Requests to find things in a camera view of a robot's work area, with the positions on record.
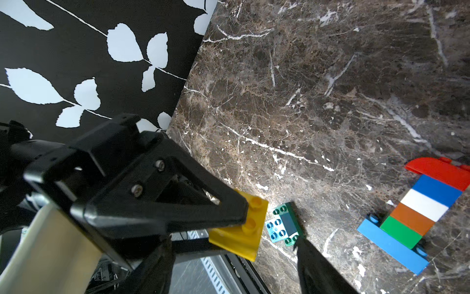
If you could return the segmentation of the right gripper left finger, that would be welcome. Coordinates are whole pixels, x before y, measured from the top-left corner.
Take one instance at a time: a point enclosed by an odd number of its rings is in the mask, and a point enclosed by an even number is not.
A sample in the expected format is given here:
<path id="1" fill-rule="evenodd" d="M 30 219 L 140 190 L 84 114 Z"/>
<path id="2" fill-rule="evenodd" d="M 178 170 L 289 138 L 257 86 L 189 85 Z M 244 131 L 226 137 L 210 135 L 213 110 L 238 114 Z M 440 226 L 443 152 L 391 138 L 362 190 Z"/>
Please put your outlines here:
<path id="1" fill-rule="evenodd" d="M 175 254 L 165 240 L 115 290 L 116 294 L 168 294 Z"/>

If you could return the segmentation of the white lego brick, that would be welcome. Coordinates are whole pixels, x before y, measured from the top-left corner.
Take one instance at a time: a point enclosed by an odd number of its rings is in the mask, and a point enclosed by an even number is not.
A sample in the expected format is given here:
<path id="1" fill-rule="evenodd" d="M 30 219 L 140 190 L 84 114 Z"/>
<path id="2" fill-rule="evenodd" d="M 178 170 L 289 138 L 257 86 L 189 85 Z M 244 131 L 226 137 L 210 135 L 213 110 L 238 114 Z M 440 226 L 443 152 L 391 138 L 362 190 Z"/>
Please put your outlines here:
<path id="1" fill-rule="evenodd" d="M 413 209 L 433 222 L 438 222 L 449 209 L 449 207 L 415 191 L 414 189 L 410 189 L 401 199 L 400 203 Z"/>

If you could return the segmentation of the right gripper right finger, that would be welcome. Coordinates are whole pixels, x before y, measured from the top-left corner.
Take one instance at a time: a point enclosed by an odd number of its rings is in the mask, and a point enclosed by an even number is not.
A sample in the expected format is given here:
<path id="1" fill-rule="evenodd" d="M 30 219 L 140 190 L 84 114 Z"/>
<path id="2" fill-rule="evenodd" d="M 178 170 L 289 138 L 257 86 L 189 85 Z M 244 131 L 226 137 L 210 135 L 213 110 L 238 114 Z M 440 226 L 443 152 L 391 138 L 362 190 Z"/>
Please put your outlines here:
<path id="1" fill-rule="evenodd" d="M 303 294 L 357 294 L 310 241 L 299 237 L 294 248 L 297 249 L 297 271 Z"/>

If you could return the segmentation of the cyan lego brick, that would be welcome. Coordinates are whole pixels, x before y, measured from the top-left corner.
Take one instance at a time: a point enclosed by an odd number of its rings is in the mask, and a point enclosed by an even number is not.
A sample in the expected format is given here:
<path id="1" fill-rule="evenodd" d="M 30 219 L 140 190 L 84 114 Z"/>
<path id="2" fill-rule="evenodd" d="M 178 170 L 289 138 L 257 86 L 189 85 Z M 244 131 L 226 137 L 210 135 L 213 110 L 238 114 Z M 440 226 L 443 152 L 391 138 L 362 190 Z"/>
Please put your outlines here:
<path id="1" fill-rule="evenodd" d="M 283 241 L 288 238 L 288 232 L 279 216 L 276 216 L 274 219 L 267 220 L 264 225 L 268 230 L 269 239 L 273 243 Z"/>

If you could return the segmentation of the yellow lego brick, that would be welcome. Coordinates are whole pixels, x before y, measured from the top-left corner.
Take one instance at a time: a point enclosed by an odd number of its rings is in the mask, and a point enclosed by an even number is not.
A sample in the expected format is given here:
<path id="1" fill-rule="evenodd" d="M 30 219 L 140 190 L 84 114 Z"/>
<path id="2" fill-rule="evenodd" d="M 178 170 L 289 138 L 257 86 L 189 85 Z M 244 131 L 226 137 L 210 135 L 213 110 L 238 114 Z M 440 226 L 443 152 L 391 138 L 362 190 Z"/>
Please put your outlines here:
<path id="1" fill-rule="evenodd" d="M 246 222 L 242 225 L 209 230 L 209 242 L 228 252 L 256 261 L 269 202 L 236 189 L 248 202 Z"/>

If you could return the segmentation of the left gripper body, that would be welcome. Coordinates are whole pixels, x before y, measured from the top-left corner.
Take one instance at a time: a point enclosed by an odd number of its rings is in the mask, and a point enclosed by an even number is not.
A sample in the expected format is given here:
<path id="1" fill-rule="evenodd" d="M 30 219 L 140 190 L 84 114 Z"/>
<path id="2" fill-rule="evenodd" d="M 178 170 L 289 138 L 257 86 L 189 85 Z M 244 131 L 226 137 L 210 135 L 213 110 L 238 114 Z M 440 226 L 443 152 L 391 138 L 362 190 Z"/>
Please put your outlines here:
<path id="1" fill-rule="evenodd" d="M 21 229 L 38 207 L 58 206 L 119 265 L 144 260 L 171 233 L 235 227 L 248 201 L 163 132 L 139 131 L 122 114 L 69 144 L 33 140 L 1 125 L 1 231 Z"/>

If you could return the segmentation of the long green lego brick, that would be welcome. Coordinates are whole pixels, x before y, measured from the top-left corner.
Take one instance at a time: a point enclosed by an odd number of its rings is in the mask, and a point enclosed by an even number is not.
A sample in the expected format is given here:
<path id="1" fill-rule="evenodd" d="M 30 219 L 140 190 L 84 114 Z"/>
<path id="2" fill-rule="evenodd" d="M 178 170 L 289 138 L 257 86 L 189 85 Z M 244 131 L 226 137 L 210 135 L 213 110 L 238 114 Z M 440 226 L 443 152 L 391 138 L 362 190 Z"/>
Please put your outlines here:
<path id="1" fill-rule="evenodd" d="M 274 208 L 273 215 L 278 216 L 284 225 L 286 236 L 283 236 L 282 241 L 286 247 L 294 246 L 299 237 L 305 237 L 294 211 L 293 202 L 283 203 L 282 205 Z"/>

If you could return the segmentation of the orange lego brick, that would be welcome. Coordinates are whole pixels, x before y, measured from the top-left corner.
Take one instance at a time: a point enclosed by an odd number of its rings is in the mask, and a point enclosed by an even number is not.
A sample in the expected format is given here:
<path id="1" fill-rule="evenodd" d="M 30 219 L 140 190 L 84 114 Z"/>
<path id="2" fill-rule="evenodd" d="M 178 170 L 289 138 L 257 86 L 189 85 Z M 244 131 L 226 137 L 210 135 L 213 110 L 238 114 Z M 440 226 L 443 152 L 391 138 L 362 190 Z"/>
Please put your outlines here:
<path id="1" fill-rule="evenodd" d="M 435 225 L 435 221 L 402 203 L 399 203 L 389 215 L 421 236 L 424 236 Z"/>

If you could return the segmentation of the red lego brick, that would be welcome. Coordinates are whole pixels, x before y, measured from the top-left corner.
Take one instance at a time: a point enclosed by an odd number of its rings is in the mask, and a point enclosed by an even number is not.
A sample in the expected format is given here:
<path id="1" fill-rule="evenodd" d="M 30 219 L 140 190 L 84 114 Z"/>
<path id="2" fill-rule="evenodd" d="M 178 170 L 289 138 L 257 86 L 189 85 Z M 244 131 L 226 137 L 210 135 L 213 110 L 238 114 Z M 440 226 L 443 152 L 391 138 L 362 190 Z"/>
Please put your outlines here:
<path id="1" fill-rule="evenodd" d="M 470 167 L 454 165 L 448 158 L 413 159 L 405 165 L 405 169 L 431 177 L 462 192 L 465 192 L 470 185 Z"/>

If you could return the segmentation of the small green lego brick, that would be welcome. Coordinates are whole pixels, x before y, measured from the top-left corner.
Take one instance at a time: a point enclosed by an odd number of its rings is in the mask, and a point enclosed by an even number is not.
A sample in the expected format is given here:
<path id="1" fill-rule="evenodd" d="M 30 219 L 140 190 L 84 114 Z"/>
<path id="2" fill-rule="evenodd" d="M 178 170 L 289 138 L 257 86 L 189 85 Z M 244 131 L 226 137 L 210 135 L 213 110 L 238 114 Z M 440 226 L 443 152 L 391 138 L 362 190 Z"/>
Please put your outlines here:
<path id="1" fill-rule="evenodd" d="M 391 216 L 385 219 L 380 225 L 380 229 L 409 249 L 413 249 L 422 239 L 422 235 Z"/>

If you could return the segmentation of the long blue lego brick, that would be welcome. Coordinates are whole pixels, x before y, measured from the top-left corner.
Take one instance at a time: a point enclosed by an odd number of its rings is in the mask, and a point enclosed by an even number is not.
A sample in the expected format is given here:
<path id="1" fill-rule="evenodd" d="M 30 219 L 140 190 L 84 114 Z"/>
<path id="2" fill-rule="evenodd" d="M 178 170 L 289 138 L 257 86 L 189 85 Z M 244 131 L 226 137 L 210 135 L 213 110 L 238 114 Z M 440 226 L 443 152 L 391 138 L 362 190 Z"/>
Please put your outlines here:
<path id="1" fill-rule="evenodd" d="M 363 220 L 357 231 L 415 275 L 420 275 L 429 265 L 425 252 L 407 248 L 383 231 L 378 223 L 379 219 L 375 215 L 369 215 Z"/>

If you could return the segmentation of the dark blue lego brick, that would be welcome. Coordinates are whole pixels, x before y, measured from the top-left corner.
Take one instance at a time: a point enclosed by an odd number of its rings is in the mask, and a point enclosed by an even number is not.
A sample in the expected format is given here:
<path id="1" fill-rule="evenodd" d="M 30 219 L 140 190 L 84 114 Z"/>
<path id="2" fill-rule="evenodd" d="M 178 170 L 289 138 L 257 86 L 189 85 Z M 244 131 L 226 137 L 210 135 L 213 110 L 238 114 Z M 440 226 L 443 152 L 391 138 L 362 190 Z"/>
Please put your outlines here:
<path id="1" fill-rule="evenodd" d="M 451 207 L 463 193 L 452 186 L 444 184 L 426 175 L 422 175 L 412 189 L 445 205 L 446 207 Z"/>

